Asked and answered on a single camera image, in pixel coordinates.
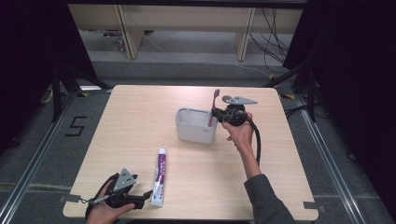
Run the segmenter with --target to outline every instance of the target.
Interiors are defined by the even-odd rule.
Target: purple toothpaste tube
[[[155,170],[154,188],[152,192],[151,204],[163,206],[163,183],[165,180],[165,159],[166,150],[160,148],[158,152],[157,168]]]

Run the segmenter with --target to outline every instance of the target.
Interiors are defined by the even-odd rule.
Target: black cable
[[[276,8],[273,8],[273,16],[274,16],[274,22],[273,23],[276,25],[276,10],[274,11],[274,9],[276,9]],[[265,12],[264,12],[263,8],[262,8],[262,15],[264,16],[265,20],[267,21],[267,24],[268,24],[268,27],[271,30],[271,33],[275,35],[275,39],[279,42],[279,44],[283,45],[284,48],[289,49],[288,46],[286,46],[281,40],[279,40],[279,38],[277,38],[277,32],[276,31],[274,32],[274,28],[271,27],[271,24],[268,21],[267,16],[265,15]]]
[[[250,117],[247,117],[247,121],[253,128],[254,133],[256,134],[256,139],[257,139],[256,161],[257,161],[257,164],[260,166],[260,157],[262,156],[262,139],[260,138],[260,132],[259,132],[259,129],[257,128],[256,124],[254,124],[253,120]]]
[[[290,116],[292,114],[294,114],[296,111],[299,111],[299,110],[302,110],[302,109],[307,109],[307,107],[308,107],[308,105],[300,105],[300,106],[297,106],[297,107],[295,107],[293,109],[285,110],[286,119],[289,119]]]
[[[264,40],[266,40],[267,43],[271,43],[271,42],[270,42],[271,36],[272,36],[272,35],[274,36],[274,39],[276,40],[276,43],[277,43],[277,45],[275,45],[275,44],[274,44],[274,45],[278,47],[279,53],[280,53],[280,55],[281,55],[281,57],[282,57],[282,59],[283,59],[283,61],[284,61],[284,59],[286,58],[286,54],[285,54],[285,52],[283,51],[283,49],[286,48],[286,50],[289,50],[289,48],[277,37],[277,30],[276,30],[276,8],[273,8],[273,25],[271,25],[270,22],[268,21],[268,18],[267,18],[267,16],[265,15],[265,12],[264,12],[263,8],[262,8],[262,15],[264,16],[264,18],[265,18],[265,20],[266,20],[266,22],[267,22],[267,25],[268,25],[268,27],[269,27],[269,29],[270,29],[270,31],[271,31],[270,36],[269,36],[268,39],[266,39],[263,35],[262,35],[262,38],[264,38]]]
[[[253,40],[253,42],[256,44],[257,47],[259,47],[260,50],[262,50],[264,53],[269,54],[271,57],[273,57],[275,60],[279,61],[280,63],[283,63],[283,60],[279,57],[277,57],[273,52],[271,52],[270,50],[268,50],[267,48],[265,48],[263,45],[261,45],[259,43],[259,41],[257,41],[252,34],[250,34],[251,39]]]
[[[96,195],[92,198],[92,200],[96,200],[99,197],[99,194],[102,192],[102,190],[105,188],[106,184],[110,182],[111,180],[116,180],[119,177],[119,173],[114,174],[113,176],[109,177],[107,181],[102,185],[101,188],[99,188],[98,192]],[[90,215],[91,210],[93,209],[94,205],[89,204],[87,207],[87,210],[85,210],[85,220],[88,219],[88,216]]]
[[[82,202],[82,203],[88,203],[90,200],[85,200],[85,199],[83,199],[83,198],[79,198],[79,200]]]

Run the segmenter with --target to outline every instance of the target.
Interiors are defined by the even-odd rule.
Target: gray sleeve
[[[285,204],[280,201],[265,175],[256,175],[245,182],[247,195],[253,206],[253,216],[258,224],[289,224],[294,219]]]

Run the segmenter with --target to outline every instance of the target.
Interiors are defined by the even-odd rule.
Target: forearm
[[[262,171],[260,170],[259,164],[257,164],[256,158],[254,158],[253,153],[243,154],[241,153],[242,163],[244,163],[245,173],[247,179],[255,175],[260,175]]]
[[[265,175],[256,175],[245,183],[247,195],[253,206],[255,223],[291,224],[294,219],[280,201]]]

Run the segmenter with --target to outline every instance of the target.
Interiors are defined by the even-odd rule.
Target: floor
[[[208,32],[165,32],[155,31],[146,33],[146,37],[134,60],[127,58],[124,51],[120,50],[120,39],[118,37],[104,37],[103,31],[80,31],[87,51],[95,68],[100,68],[101,64],[122,63],[124,66],[144,64],[144,63],[177,63],[192,64],[202,66],[203,69],[211,65],[232,66],[238,69],[257,73],[270,78],[270,75],[287,71],[281,68],[281,62],[265,55],[253,41],[247,45],[247,56],[243,62],[236,60],[236,53],[233,45],[233,34],[208,33]],[[264,46],[264,41],[260,34],[253,34]],[[279,35],[279,39],[288,46],[292,35]],[[281,58],[278,47],[268,46],[268,49]],[[279,85],[279,92],[288,93],[289,86]],[[89,114],[90,122],[87,122],[84,134],[88,137],[80,137],[73,144],[64,135],[69,133],[69,129],[61,129],[53,139],[54,146],[66,146],[65,152],[50,150],[45,159],[38,164],[39,170],[35,175],[27,194],[21,201],[20,208],[13,211],[14,218],[11,223],[83,223],[83,220],[70,220],[60,217],[63,206],[57,202],[61,193],[67,193],[71,189],[75,174],[78,172],[79,164],[82,162],[85,151],[79,150],[76,146],[88,146],[90,137],[95,130],[100,119],[101,112],[106,106],[109,94],[91,94],[89,102],[84,97],[77,97],[69,109],[69,114],[65,117],[62,126],[68,125],[75,115]],[[304,102],[304,98],[288,100],[281,99],[285,109],[292,109]],[[319,219],[316,223],[394,223],[389,217],[384,205],[376,195],[370,181],[361,171],[359,165],[346,157],[347,147],[342,138],[338,135],[336,127],[329,120],[329,115],[324,107],[317,110],[317,130],[326,139],[325,147],[329,148],[332,158],[336,163],[336,170],[340,172],[347,186],[347,192],[352,192],[352,197],[359,204],[359,209],[363,213],[364,220],[356,221],[351,217],[345,208],[340,190],[335,187],[332,181],[334,171],[326,168],[321,153],[326,152],[318,149],[318,144],[312,137],[312,129],[307,128],[307,121],[304,113],[294,114],[289,118],[290,129],[297,148],[299,150],[308,182],[313,191],[314,198],[319,206]],[[29,165],[31,158],[35,154],[35,149],[39,147],[41,139],[46,137],[46,130],[51,127],[49,117],[51,116],[50,105],[43,105],[36,111],[35,120],[31,122],[21,137],[29,139],[21,142],[21,145],[9,150],[6,156],[0,158],[0,203],[7,200],[13,187],[20,181],[20,176],[25,172],[25,167]],[[18,157],[18,161],[7,160],[7,158]]]

